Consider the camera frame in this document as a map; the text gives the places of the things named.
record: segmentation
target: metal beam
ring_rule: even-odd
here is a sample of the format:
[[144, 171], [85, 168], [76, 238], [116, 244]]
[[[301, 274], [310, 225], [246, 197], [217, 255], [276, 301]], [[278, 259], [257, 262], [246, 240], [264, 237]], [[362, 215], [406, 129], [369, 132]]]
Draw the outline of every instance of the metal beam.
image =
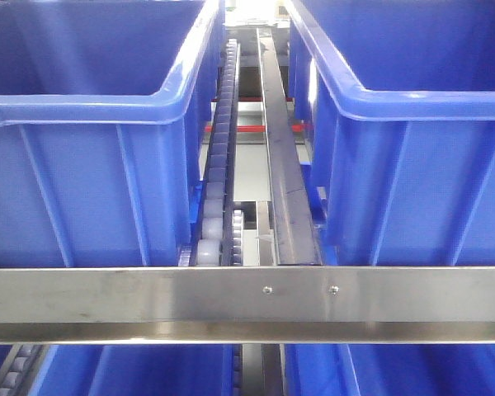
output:
[[0, 270], [0, 342], [128, 341], [495, 342], [495, 267]]
[[279, 264], [320, 264], [271, 28], [257, 29], [273, 223]]

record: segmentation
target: stainless steel bar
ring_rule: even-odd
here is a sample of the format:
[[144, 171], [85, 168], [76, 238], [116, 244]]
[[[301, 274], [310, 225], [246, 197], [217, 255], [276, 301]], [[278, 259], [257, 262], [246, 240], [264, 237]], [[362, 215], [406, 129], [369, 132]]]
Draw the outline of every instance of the stainless steel bar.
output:
[[258, 257], [261, 265], [274, 266], [273, 234], [270, 228], [269, 202], [257, 201]]
[[262, 373], [265, 396], [284, 396], [281, 369], [281, 346], [262, 345]]
[[495, 266], [0, 269], [0, 323], [160, 321], [495, 322]]
[[320, 264], [271, 29], [257, 38], [278, 262]]
[[10, 323], [0, 343], [495, 343], [495, 323]]

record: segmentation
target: bin wall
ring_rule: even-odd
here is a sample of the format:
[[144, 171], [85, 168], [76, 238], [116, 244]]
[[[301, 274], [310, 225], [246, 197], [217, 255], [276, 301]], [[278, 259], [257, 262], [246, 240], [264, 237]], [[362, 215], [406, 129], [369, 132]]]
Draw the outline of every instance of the bin wall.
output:
[[[158, 90], [202, 7], [0, 2], [0, 94], [22, 103], [40, 93], [80, 93], [70, 97], [84, 101], [70, 106], [68, 123], [51, 122], [51, 111], [33, 105], [34, 118], [48, 121], [0, 125], [0, 267], [177, 264], [180, 246], [191, 241], [189, 206], [216, 92], [222, 26], [214, 24], [207, 48], [195, 49], [205, 53], [181, 119], [162, 122], [160, 113], [157, 125], [91, 123], [82, 111], [94, 111], [98, 100], [86, 94]], [[166, 18], [176, 21], [164, 24]], [[155, 70], [155, 85], [133, 77], [140, 68], [145, 77]], [[136, 98], [134, 118], [149, 108], [142, 97], [119, 98]]]
[[495, 345], [294, 345], [290, 396], [495, 396]]
[[[320, 31], [292, 23], [295, 113], [313, 146], [310, 182], [325, 198], [324, 242], [336, 247], [337, 262], [495, 264], [495, 116], [474, 106], [470, 120], [472, 103], [453, 104], [476, 91], [478, 99], [495, 98], [484, 92], [495, 91], [495, 1], [304, 5], [356, 74], [354, 83], [369, 89], [351, 99], [376, 115], [342, 108], [351, 99], [337, 85], [348, 74], [333, 65], [327, 76], [312, 60], [334, 47], [308, 47], [304, 36], [316, 40]], [[405, 112], [396, 115], [388, 94], [400, 91]], [[447, 109], [440, 114], [417, 102], [436, 91]], [[419, 117], [404, 115], [413, 101]], [[389, 117], [381, 120], [384, 109]]]

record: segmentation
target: white roller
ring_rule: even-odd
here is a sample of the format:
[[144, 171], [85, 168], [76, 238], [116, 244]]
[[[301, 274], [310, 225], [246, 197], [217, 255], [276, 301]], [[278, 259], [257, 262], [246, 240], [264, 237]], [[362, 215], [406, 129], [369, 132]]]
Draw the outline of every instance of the white roller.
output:
[[220, 262], [220, 241], [201, 239], [196, 254], [197, 266], [218, 266]]
[[224, 221], [220, 217], [203, 219], [201, 222], [201, 236], [203, 239], [222, 239]]
[[204, 202], [204, 217], [220, 217], [224, 214], [224, 198], [214, 198], [205, 200]]

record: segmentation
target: flow rack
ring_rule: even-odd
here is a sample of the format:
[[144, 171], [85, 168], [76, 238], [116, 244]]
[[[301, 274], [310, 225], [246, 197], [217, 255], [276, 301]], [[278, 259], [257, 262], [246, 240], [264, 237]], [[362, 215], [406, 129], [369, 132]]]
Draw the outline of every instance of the flow rack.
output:
[[495, 342], [495, 266], [323, 265], [270, 30], [258, 45], [276, 265], [0, 269], [0, 343]]

